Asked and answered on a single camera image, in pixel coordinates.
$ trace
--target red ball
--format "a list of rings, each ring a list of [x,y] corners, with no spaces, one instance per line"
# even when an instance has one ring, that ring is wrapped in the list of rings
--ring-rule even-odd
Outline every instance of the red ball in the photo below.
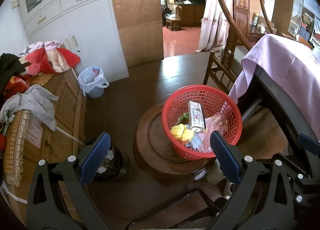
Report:
[[[3,134],[0,134],[0,150],[5,149],[5,145],[7,143],[7,140]]]

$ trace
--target blue gripper pad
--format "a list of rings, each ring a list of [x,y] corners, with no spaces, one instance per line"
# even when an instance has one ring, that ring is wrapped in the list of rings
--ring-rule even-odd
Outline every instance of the blue gripper pad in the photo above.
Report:
[[[108,154],[108,150],[110,149],[110,136],[109,134],[103,132],[97,138],[97,140],[93,143],[93,145],[89,145],[84,147],[84,149],[79,153],[79,166],[80,166],[80,177],[79,182],[83,184],[90,183],[94,175],[96,174],[100,164],[103,161],[103,158]],[[85,148],[92,148],[92,150],[86,154]]]
[[[227,144],[228,143],[218,131],[211,133],[210,146],[215,153],[224,174],[230,182],[238,185],[241,183],[240,165],[233,157]]]
[[[310,139],[304,134],[300,134],[297,138],[298,144],[311,152],[313,155],[320,155],[320,143]]]

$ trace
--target basket rim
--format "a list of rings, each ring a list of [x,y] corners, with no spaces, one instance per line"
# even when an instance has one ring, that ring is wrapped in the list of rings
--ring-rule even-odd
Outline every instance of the basket rim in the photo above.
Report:
[[[232,109],[235,112],[235,116],[236,116],[236,121],[237,123],[239,123],[239,130],[237,132],[237,135],[235,137],[235,139],[233,140],[232,143],[230,143],[231,145],[236,145],[241,133],[242,133],[242,118],[241,118],[241,113],[240,110],[238,108],[238,106],[236,105],[236,103],[227,95],[225,94],[223,91],[216,89],[214,87],[208,86],[208,85],[203,85],[203,84],[194,84],[194,85],[187,85],[184,86],[178,90],[176,90],[175,92],[173,92],[168,99],[165,101],[164,106],[162,108],[162,112],[161,112],[161,120],[162,120],[162,126],[164,128],[164,132],[165,134],[168,136],[168,138],[171,140],[171,142],[177,146],[180,150],[182,150],[183,152],[187,153],[190,156],[194,156],[194,157],[200,157],[200,158],[212,158],[215,157],[216,155],[214,153],[202,153],[202,152],[197,152],[194,151],[192,149],[189,149],[187,147],[185,147],[184,145],[182,145],[180,142],[178,142],[175,137],[170,133],[170,129],[169,126],[167,124],[167,115],[166,112],[164,112],[164,110],[166,110],[170,103],[181,94],[181,91],[186,91],[186,90],[190,90],[190,89],[194,89],[194,90],[210,90],[210,91],[215,91],[214,93],[223,96],[226,99],[226,102],[228,102],[228,104],[232,107]]]

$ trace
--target bottle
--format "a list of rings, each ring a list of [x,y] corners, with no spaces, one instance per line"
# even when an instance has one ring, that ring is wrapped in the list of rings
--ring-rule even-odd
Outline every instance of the bottle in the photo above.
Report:
[[[257,24],[258,24],[258,18],[259,18],[259,14],[258,13],[256,13],[255,15],[254,15],[254,18],[253,18],[253,26],[257,26]]]

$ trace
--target wall socket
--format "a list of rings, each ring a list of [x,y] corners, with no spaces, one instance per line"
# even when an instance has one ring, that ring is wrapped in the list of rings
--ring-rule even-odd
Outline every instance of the wall socket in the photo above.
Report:
[[[10,3],[11,9],[18,7],[19,5],[19,0],[11,1]]]

